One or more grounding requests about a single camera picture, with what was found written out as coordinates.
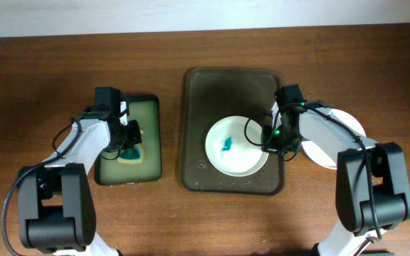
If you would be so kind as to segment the green yellow sponge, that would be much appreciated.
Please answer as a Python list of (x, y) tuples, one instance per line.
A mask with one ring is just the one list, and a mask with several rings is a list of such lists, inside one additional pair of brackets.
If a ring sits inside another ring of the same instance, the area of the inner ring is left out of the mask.
[(141, 164), (144, 161), (144, 149), (142, 147), (143, 130), (130, 133), (124, 144), (122, 151), (117, 157), (117, 161), (124, 164)]

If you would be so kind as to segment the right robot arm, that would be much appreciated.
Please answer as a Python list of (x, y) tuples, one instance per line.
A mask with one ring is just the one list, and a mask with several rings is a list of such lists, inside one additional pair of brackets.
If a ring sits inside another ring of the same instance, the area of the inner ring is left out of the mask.
[(313, 255), (361, 255), (386, 231), (410, 220), (409, 178), (398, 144), (356, 132), (324, 102), (307, 102), (298, 85), (282, 86), (275, 101), (273, 124), (262, 128), (262, 151), (296, 156), (303, 142), (313, 142), (337, 165), (339, 220), (313, 246)]

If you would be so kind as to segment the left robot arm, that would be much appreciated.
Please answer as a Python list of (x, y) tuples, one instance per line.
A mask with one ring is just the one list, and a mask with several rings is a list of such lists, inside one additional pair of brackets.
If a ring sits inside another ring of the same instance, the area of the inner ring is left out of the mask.
[(53, 255), (119, 255), (96, 232), (88, 173), (103, 152), (141, 143), (129, 120), (129, 97), (98, 87), (95, 103), (72, 117), (69, 135), (41, 163), (23, 167), (9, 194), (18, 196), (21, 244)]

